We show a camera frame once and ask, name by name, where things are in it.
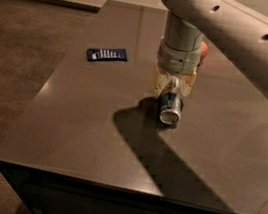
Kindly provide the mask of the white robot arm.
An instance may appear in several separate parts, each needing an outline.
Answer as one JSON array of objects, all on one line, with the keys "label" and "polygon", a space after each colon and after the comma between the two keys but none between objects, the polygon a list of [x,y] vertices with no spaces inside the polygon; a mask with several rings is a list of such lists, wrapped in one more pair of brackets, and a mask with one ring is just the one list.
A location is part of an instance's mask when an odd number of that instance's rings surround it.
[{"label": "white robot arm", "polygon": [[235,0],[161,0],[168,9],[158,63],[188,73],[206,35],[268,99],[268,17]]}]

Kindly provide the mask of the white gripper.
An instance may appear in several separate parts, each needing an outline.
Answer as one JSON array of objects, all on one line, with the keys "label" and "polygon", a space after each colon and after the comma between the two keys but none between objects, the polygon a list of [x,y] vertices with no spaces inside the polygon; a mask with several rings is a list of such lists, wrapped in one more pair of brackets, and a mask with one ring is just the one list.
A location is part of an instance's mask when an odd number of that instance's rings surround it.
[{"label": "white gripper", "polygon": [[181,96],[185,98],[191,92],[197,74],[193,71],[200,63],[202,49],[198,47],[192,51],[180,51],[169,47],[164,40],[161,40],[158,48],[158,63],[154,67],[153,89],[156,98],[171,87],[171,75],[182,74],[180,79]]}]

